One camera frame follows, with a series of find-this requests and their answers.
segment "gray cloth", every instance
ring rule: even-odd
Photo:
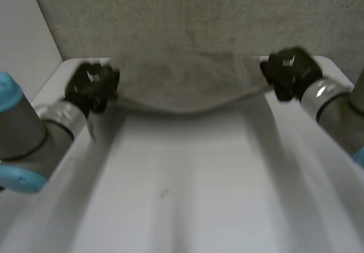
[[[133,111],[196,114],[269,89],[259,59],[233,53],[148,49],[111,59],[118,103]]]

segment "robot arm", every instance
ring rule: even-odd
[[[53,174],[90,112],[102,114],[116,97],[119,72],[100,64],[81,64],[63,99],[39,118],[21,88],[0,73],[0,186],[38,192]]]
[[[302,49],[271,54],[260,68],[274,84],[280,101],[293,98],[350,155],[364,167],[364,74],[353,91],[322,75]]]

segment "silver metal ring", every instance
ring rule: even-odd
[[[350,88],[345,87],[329,78],[322,78],[315,81],[307,88],[302,96],[301,104],[305,111],[314,119],[318,110],[333,97],[350,93]]]
[[[59,101],[40,117],[44,121],[54,121],[66,127],[76,137],[86,124],[84,113],[68,101]]]

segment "white wall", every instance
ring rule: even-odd
[[[32,100],[61,63],[36,0],[0,0],[0,71]]]

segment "white tabletop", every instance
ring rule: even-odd
[[[64,62],[33,104],[61,96],[81,61]],[[1,253],[364,252],[363,172],[298,103],[267,93],[184,121],[104,120],[104,138],[85,129],[40,194],[6,192],[2,206],[20,208]]]

